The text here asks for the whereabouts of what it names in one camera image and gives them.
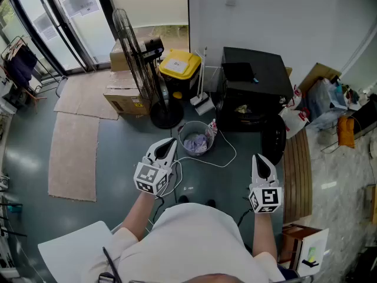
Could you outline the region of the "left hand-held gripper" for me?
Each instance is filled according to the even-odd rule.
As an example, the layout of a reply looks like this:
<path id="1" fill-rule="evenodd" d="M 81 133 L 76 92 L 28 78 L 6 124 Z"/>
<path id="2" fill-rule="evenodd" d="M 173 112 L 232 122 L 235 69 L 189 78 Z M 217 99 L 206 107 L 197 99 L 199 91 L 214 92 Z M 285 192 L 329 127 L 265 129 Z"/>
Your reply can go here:
<path id="1" fill-rule="evenodd" d="M 176 139 L 162 139 L 150 146 L 146 157 L 138 162 L 134 183 L 138 190 L 158 195 L 168 185 L 171 165 L 177 150 Z"/>

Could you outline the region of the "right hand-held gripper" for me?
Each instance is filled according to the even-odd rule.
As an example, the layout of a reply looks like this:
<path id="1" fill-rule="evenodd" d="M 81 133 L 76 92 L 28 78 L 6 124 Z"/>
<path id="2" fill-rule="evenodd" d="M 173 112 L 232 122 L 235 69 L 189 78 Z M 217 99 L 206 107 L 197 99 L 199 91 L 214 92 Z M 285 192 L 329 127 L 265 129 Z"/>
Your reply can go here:
<path id="1" fill-rule="evenodd" d="M 268 183 L 259 184 L 260 178 Z M 282 204 L 282 188 L 275 180 L 277 180 L 275 166 L 263 155 L 254 154 L 252 183 L 249 185 L 249 201 L 254 213 L 273 213 Z"/>

